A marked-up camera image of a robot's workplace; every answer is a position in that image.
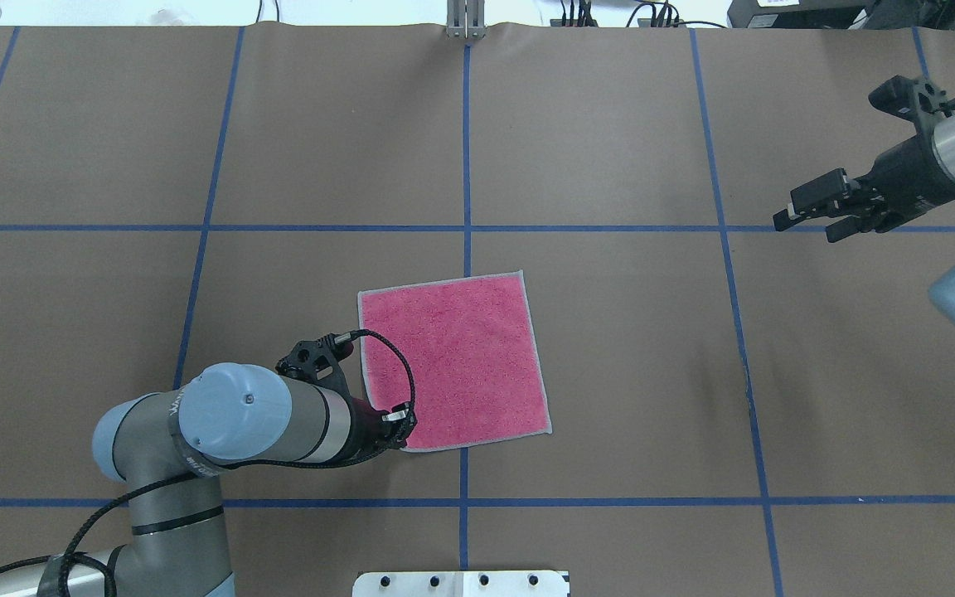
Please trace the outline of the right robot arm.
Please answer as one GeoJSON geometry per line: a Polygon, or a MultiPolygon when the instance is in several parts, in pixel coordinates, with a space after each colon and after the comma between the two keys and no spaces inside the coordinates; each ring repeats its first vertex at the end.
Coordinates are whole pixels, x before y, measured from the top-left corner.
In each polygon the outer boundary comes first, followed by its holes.
{"type": "MultiPolygon", "coordinates": [[[[929,78],[892,76],[868,95],[873,109],[909,121],[914,135],[849,177],[837,167],[792,189],[773,216],[777,231],[827,218],[827,241],[888,233],[955,201],[955,97],[929,78]]],[[[955,326],[955,265],[928,288],[928,298],[955,326]]]]}

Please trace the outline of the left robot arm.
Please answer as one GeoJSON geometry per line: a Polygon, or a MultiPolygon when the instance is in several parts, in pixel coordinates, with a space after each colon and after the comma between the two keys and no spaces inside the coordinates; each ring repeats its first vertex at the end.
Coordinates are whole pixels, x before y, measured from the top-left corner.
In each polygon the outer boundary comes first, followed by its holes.
{"type": "Polygon", "coordinates": [[[232,596],[225,473],[363,464],[405,446],[414,423],[414,396],[375,410],[331,377],[210,366],[99,420],[92,456],[128,491],[63,551],[1,565],[0,596],[232,596]]]}

